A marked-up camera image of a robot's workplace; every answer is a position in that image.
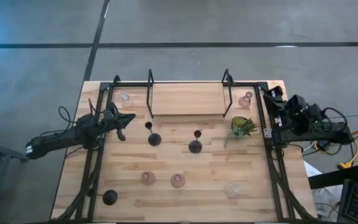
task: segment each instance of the potted plant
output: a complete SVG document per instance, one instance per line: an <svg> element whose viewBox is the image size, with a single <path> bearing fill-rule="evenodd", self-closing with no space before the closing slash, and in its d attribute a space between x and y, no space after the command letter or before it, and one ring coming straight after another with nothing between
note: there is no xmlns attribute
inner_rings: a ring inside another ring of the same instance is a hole
<svg viewBox="0 0 358 224"><path fill-rule="evenodd" d="M225 140L224 147L227 146L230 138L243 138L245 135L251 136L251 132L256 131L257 125L251 120L242 116L235 116L231 120L231 129L228 132Z"/></svg>

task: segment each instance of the concrete floor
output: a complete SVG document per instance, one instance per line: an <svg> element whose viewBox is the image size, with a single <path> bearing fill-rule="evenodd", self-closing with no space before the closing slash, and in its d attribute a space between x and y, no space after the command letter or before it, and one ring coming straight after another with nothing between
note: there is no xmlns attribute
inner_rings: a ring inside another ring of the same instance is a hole
<svg viewBox="0 0 358 224"><path fill-rule="evenodd" d="M0 44L92 43L103 0L0 0ZM358 42L358 0L113 0L101 42ZM90 49L0 49L0 144L24 152L38 133L74 114ZM358 114L358 47L99 49L91 80L285 81L289 95ZM358 128L358 118L349 121ZM0 223L45 221L64 151L12 161L0 195ZM322 172L351 158L305 159Z"/></svg>

